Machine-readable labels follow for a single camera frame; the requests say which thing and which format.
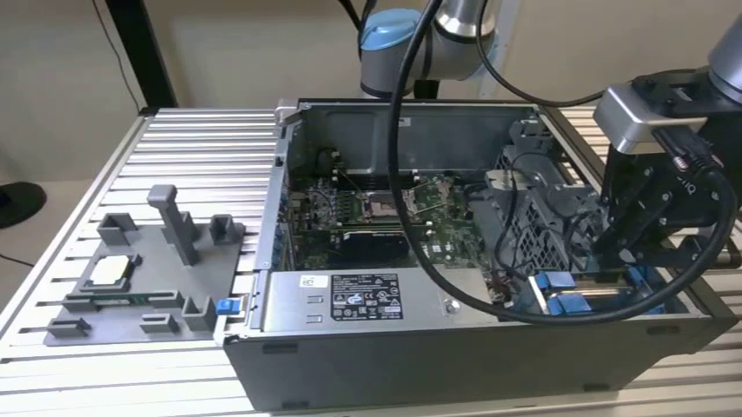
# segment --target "white sticker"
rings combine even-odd
[[[299,287],[301,288],[327,288],[329,281],[328,275],[301,275],[299,278]]]

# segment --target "beige wall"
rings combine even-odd
[[[181,105],[269,107],[281,96],[356,96],[353,29],[336,0],[145,3]],[[421,1],[379,3],[415,7]],[[553,98],[640,72],[700,64],[742,11],[739,0],[520,5],[505,75]],[[441,91],[475,98],[477,82],[447,83]],[[0,181],[94,176],[133,118],[89,1],[1,0]]]
[[[90,3],[0,1],[0,181],[94,176],[134,116]]]
[[[740,12],[740,0],[520,0],[504,75],[564,100],[640,74],[702,66]]]

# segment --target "dark floor object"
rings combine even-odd
[[[13,182],[0,186],[0,228],[25,221],[46,203],[44,189],[30,182]]]

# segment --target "gray plastic block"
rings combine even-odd
[[[198,239],[200,230],[196,227],[196,223],[193,222],[193,218],[190,217],[188,211],[181,211],[181,219],[182,219],[182,225],[185,226],[185,229],[189,231],[190,241],[193,242]],[[162,228],[162,236],[164,236],[164,241],[172,245],[173,244],[172,233],[168,228]]]
[[[193,332],[213,331],[216,326],[216,309],[211,297],[207,297],[200,310],[193,299],[190,297],[185,299],[182,320],[185,320],[185,324],[188,324],[188,328]]]
[[[48,323],[46,331],[57,338],[85,337],[90,326],[82,319],[52,320]]]
[[[182,295],[180,291],[172,291],[166,297],[149,297],[149,305],[153,308],[181,308]]]
[[[97,226],[97,234],[109,246],[128,246],[124,232],[137,230],[137,225],[128,213],[108,213]]]
[[[68,300],[66,297],[61,301],[61,307],[64,307],[69,313],[98,310],[98,307],[94,305],[93,300]]]
[[[215,245],[231,245],[240,242],[243,237],[237,232],[231,215],[212,215],[208,224],[208,233]]]
[[[141,314],[138,326],[144,333],[177,333],[178,327],[170,314]]]
[[[182,265],[194,265],[198,262],[198,252],[193,248],[192,229],[194,225],[188,225],[182,221],[181,213],[174,204],[174,196],[177,189],[170,184],[157,184],[149,189],[146,195],[146,202],[152,207],[160,210],[162,217],[164,227],[166,228],[165,234],[172,239],[172,245],[177,250],[177,255],[181,258]]]

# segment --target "screw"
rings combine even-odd
[[[687,171],[687,162],[684,161],[683,158],[680,158],[679,156],[675,156],[672,158],[672,163],[674,163],[675,168],[676,168],[678,171],[680,171],[680,172]]]
[[[456,300],[444,300],[443,304],[445,306],[445,312],[448,314],[456,314],[459,312],[459,310],[461,309],[461,305],[459,304],[459,302]]]

